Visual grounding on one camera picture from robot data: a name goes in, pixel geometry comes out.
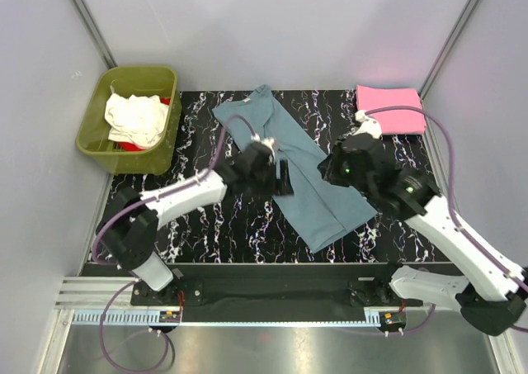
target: reflective surface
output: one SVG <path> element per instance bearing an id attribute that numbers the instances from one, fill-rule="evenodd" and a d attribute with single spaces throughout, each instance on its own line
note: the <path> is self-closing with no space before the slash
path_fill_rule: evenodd
<path id="1" fill-rule="evenodd" d="M 410 325 L 423 312 L 409 314 Z M 107 327 L 111 349 L 138 328 Z M 354 332 L 375 334 L 373 329 Z M 64 350 L 61 374 L 117 372 L 101 356 L 96 326 L 75 325 Z M 427 373 L 498 374 L 488 338 L 461 316 L 438 312 L 427 327 L 407 336 L 367 336 L 344 329 L 186 328 L 170 333 L 176 359 L 163 365 L 167 373 L 354 374 Z M 163 341 L 144 334 L 118 348 L 112 357 L 129 369 L 152 366 L 161 357 Z"/>

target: green basket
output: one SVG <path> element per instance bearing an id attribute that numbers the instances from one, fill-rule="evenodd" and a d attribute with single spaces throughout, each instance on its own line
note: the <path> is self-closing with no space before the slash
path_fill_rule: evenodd
<path id="1" fill-rule="evenodd" d="M 110 69 L 102 75 L 93 93 L 77 134 L 77 147 L 110 173 L 165 173 L 171 167 L 182 113 L 176 83 L 177 75 L 168 67 L 121 66 Z M 122 97 L 159 95 L 171 98 L 162 138 L 154 147 L 145 151 L 124 151 L 116 142 L 108 140 L 111 127 L 105 120 L 105 108 L 112 94 L 111 88 Z"/>

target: folded pink cloth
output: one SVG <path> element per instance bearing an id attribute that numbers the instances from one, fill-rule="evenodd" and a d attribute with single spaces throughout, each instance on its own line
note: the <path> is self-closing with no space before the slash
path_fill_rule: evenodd
<path id="1" fill-rule="evenodd" d="M 357 109 L 374 110 L 380 107 L 413 106 L 422 109 L 420 97 L 414 88 L 375 89 L 357 86 Z M 421 135 L 427 124 L 419 112 L 394 110 L 372 115 L 381 125 L 383 135 Z"/>

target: purple cable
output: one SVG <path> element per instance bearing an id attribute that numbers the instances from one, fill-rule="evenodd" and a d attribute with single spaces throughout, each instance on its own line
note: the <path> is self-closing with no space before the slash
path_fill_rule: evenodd
<path id="1" fill-rule="evenodd" d="M 193 178 L 192 180 L 190 180 L 186 184 L 183 184 L 183 185 L 178 186 L 178 187 L 174 187 L 172 190 L 165 191 L 163 194 L 159 194 L 158 197 L 151 196 L 148 199 L 137 201 L 137 202 L 133 203 L 132 205 L 127 206 L 125 209 L 123 209 L 122 211 L 120 211 L 119 213 L 114 215 L 111 219 L 109 219 L 106 222 L 106 224 L 103 225 L 103 227 L 99 231 L 99 234 L 97 234 L 95 240 L 93 241 L 93 245 L 92 245 L 92 260 L 94 261 L 94 263 L 101 264 L 101 265 L 116 265 L 116 263 L 108 262 L 108 261 L 99 259 L 99 257 L 97 255 L 99 254 L 98 253 L 98 249 L 99 249 L 99 244 L 101 244 L 102 236 L 105 234 L 105 232 L 107 232 L 116 223 L 116 221 L 118 221 L 118 219 L 120 219 L 122 216 L 126 215 L 127 213 L 130 213 L 131 211 L 134 211 L 135 209 L 137 209 L 138 207 L 140 207 L 142 205 L 147 205 L 147 204 L 149 204 L 151 202 L 156 201 L 157 199 L 162 199 L 162 198 L 165 198 L 167 196 L 171 196 L 172 194 L 176 194 L 176 193 L 181 192 L 181 191 L 183 191 L 183 190 L 185 190 L 185 189 L 187 189 L 189 187 L 192 187 L 192 186 L 196 185 L 198 182 L 201 182 L 202 180 L 207 178 L 207 176 L 209 176 L 209 173 L 213 170 L 215 165 L 218 163 L 220 155 L 222 154 L 222 145 L 224 144 L 225 134 L 227 132 L 228 125 L 235 119 L 239 119 L 243 123 L 245 123 L 246 126 L 249 128 L 249 131 L 251 132 L 251 134 L 253 136 L 256 135 L 255 130 L 252 128 L 252 126 L 249 123 L 249 121 L 246 120 L 243 116 L 235 114 L 234 116 L 231 116 L 230 118 L 228 118 L 228 120 L 225 122 L 225 125 L 222 127 L 222 131 L 220 132 L 220 137 L 219 137 L 219 140 L 218 140 L 218 144 L 216 146 L 216 151 L 214 152 L 214 157 L 211 159 L 211 162 L 209 164 L 209 167 L 207 168 L 207 171 L 200 178 Z"/>
<path id="2" fill-rule="evenodd" d="M 161 359 L 159 359 L 159 362 L 157 362 L 152 367 L 150 367 L 150 368 L 148 368 L 146 370 L 130 370 L 129 368 L 123 367 L 120 364 L 116 363 L 114 361 L 114 359 L 111 358 L 110 353 L 106 350 L 105 337 L 104 337 L 104 333 L 103 333 L 103 327 L 104 327 L 104 322 L 105 322 L 105 318 L 106 318 L 106 313 L 110 309 L 111 305 L 114 303 L 114 301 L 116 300 L 116 298 L 117 298 L 117 296 L 119 294 L 121 294 L 123 291 L 125 291 L 129 287 L 133 286 L 134 284 L 135 284 L 135 281 L 128 282 L 121 289 L 119 289 L 117 291 L 117 293 L 115 295 L 113 295 L 112 298 L 110 298 L 110 300 L 108 301 L 108 304 L 106 304 L 105 309 L 102 311 L 101 319 L 99 320 L 99 344 L 101 345 L 102 355 L 105 357 L 105 359 L 116 370 L 119 370 L 120 372 L 126 372 L 126 373 L 129 373 L 129 374 L 136 374 L 136 373 L 145 373 L 146 374 L 146 373 L 150 373 L 150 372 L 156 371 L 163 364 L 165 359 L 167 358 L 170 339 L 165 333 L 159 332 L 159 334 L 161 334 L 163 336 L 163 338 L 165 339 L 165 351 L 163 352 L 163 355 L 162 355 Z"/>
<path id="3" fill-rule="evenodd" d="M 418 326 L 413 327 L 412 329 L 404 330 L 403 334 L 414 334 L 420 331 L 421 329 L 423 329 L 426 326 L 426 324 L 429 323 L 429 320 L 431 320 L 433 314 L 435 313 L 435 309 L 436 309 L 436 305 L 432 304 L 431 309 L 429 309 L 429 312 L 427 312 L 427 317 L 425 318 L 425 320 L 421 322 Z M 349 329 L 342 329 L 342 330 L 346 331 L 349 334 L 368 335 L 368 336 L 374 336 L 374 337 L 379 337 L 379 336 L 384 337 L 385 336 L 385 333 L 380 333 L 379 331 L 376 333 L 363 333 L 361 331 L 355 331 L 355 330 L 349 330 Z M 391 337 L 394 335 L 401 335 L 401 333 L 395 333 L 395 332 L 389 333 L 389 336 Z"/>
<path id="4" fill-rule="evenodd" d="M 423 109 L 418 108 L 418 107 L 412 107 L 412 106 L 381 107 L 381 108 L 376 108 L 374 110 L 366 111 L 365 113 L 367 116 L 371 116 L 378 112 L 386 112 L 386 111 L 393 111 L 393 110 L 408 110 L 408 111 L 419 112 L 420 114 L 423 114 L 426 118 L 433 121 L 436 124 L 436 126 L 438 126 L 438 128 L 441 130 L 442 134 L 445 137 L 445 142 L 447 143 L 447 149 L 449 151 L 449 177 L 448 177 L 449 186 L 448 186 L 448 191 L 447 191 L 447 207 L 448 207 L 451 219 L 453 220 L 453 223 L 455 224 L 457 229 L 462 233 L 462 235 L 465 236 L 467 240 L 480 253 L 482 253 L 489 261 L 491 261 L 498 269 L 502 271 L 505 277 L 511 278 L 521 289 L 528 292 L 528 286 L 521 279 L 512 276 L 508 268 L 504 266 L 499 260 L 497 260 L 489 251 L 487 251 L 486 248 L 482 246 L 480 242 L 476 240 L 476 238 L 464 228 L 464 226 L 460 223 L 458 219 L 458 216 L 455 212 L 455 149 L 453 147 L 453 140 L 451 140 L 451 137 L 447 129 L 434 116 L 427 114 Z M 528 333 L 528 329 L 523 329 L 518 326 L 513 326 L 512 328 L 515 330 L 524 331 Z"/>

